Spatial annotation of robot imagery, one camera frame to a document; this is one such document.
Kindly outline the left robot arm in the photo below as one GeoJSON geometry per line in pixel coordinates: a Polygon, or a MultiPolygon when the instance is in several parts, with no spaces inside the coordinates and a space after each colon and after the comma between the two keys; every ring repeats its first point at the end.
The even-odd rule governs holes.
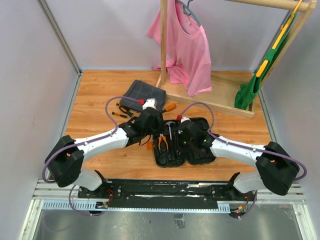
{"type": "Polygon", "coordinates": [[[159,134],[163,129],[162,112],[147,107],[138,117],[110,131],[79,139],[62,137],[45,160],[45,168],[60,188],[74,184],[101,198],[107,193],[106,179],[99,171],[84,168],[83,163],[102,153],[138,144],[147,135],[159,134]]]}

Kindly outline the orange utility knife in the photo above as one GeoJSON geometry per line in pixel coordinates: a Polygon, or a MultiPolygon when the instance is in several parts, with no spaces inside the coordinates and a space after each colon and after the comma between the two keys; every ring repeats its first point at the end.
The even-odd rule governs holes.
{"type": "Polygon", "coordinates": [[[176,155],[180,156],[181,155],[181,151],[180,151],[180,146],[179,146],[179,140],[178,139],[175,140],[175,150],[176,150],[176,155]]]}

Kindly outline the orange handled pliers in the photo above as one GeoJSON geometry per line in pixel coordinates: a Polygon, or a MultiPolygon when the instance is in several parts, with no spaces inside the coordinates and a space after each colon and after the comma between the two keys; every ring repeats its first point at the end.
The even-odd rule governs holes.
{"type": "Polygon", "coordinates": [[[158,151],[160,153],[167,152],[169,150],[169,145],[167,142],[167,137],[162,133],[158,137],[158,151]]]}

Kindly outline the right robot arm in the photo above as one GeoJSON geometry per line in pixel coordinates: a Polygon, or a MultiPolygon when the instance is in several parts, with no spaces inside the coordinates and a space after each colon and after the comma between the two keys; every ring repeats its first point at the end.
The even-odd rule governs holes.
{"type": "Polygon", "coordinates": [[[238,172],[231,177],[226,193],[232,200],[263,189],[285,196],[300,171],[298,163],[273,141],[267,145],[253,145],[230,140],[210,130],[201,130],[188,118],[178,124],[178,133],[182,145],[192,151],[232,159],[255,168],[252,172],[238,172]]]}

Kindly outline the black plastic tool case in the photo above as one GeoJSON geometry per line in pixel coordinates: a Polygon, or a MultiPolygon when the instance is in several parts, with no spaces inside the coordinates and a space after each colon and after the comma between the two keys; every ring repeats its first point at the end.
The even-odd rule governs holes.
{"type": "Polygon", "coordinates": [[[166,120],[164,122],[164,136],[166,136],[168,143],[168,151],[159,152],[158,149],[158,137],[159,134],[152,135],[152,141],[147,143],[147,148],[153,150],[155,163],[161,168],[171,168],[171,167],[180,167],[185,162],[188,162],[190,165],[203,165],[209,164],[215,161],[216,157],[213,154],[208,152],[196,152],[184,145],[180,131],[178,129],[179,121],[178,120],[166,120]],[[172,140],[170,140],[169,129],[166,126],[166,122],[174,121],[175,124],[171,125],[172,130],[172,140]],[[175,140],[179,142],[179,149],[181,152],[180,156],[176,154],[175,140]]]}

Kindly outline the claw hammer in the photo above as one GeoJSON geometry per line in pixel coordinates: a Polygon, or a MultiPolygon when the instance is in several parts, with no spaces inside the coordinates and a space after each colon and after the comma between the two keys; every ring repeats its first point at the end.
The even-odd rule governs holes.
{"type": "Polygon", "coordinates": [[[176,122],[175,122],[175,121],[167,121],[167,122],[166,122],[166,126],[168,127],[168,131],[169,131],[169,139],[170,139],[170,140],[173,139],[173,131],[172,131],[172,127],[171,127],[172,124],[175,125],[176,122]]]}

